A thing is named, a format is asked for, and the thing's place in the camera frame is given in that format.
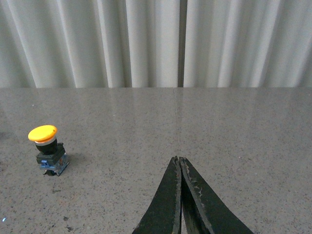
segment granite countertop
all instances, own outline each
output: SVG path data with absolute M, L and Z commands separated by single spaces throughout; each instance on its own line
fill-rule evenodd
M 44 124 L 60 177 L 27 138 Z M 173 156 L 254 233 L 312 233 L 310 88 L 0 89 L 0 233 L 130 234 Z

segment white curtain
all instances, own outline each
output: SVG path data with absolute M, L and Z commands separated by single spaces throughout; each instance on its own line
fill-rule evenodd
M 312 86 L 312 1 L 0 0 L 0 87 L 178 83 Z

